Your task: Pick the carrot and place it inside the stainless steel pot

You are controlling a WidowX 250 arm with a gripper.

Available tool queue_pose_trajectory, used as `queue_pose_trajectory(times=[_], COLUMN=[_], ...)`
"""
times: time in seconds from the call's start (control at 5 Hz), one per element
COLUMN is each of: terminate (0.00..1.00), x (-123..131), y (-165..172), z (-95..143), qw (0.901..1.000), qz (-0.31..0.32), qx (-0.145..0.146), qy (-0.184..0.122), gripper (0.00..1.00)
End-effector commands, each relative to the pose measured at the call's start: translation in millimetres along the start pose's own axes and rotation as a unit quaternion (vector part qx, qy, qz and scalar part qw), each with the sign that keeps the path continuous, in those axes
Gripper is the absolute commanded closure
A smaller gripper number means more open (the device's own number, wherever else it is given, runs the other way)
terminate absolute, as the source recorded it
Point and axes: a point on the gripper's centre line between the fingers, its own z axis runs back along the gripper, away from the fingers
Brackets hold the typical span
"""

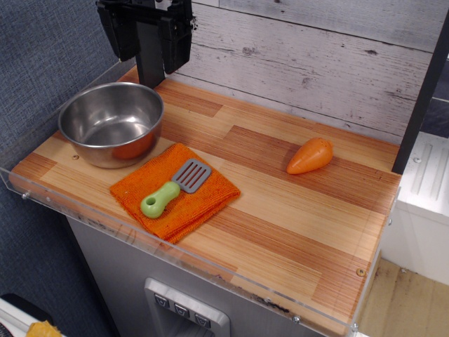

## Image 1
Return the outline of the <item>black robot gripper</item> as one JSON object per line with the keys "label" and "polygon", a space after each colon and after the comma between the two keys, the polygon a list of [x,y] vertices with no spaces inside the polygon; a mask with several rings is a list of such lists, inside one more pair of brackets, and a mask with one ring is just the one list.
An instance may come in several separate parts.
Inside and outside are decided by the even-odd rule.
{"label": "black robot gripper", "polygon": [[191,1],[171,1],[166,8],[154,1],[96,1],[112,50],[119,60],[138,54],[137,22],[159,22],[163,68],[172,74],[189,62],[192,43]]}

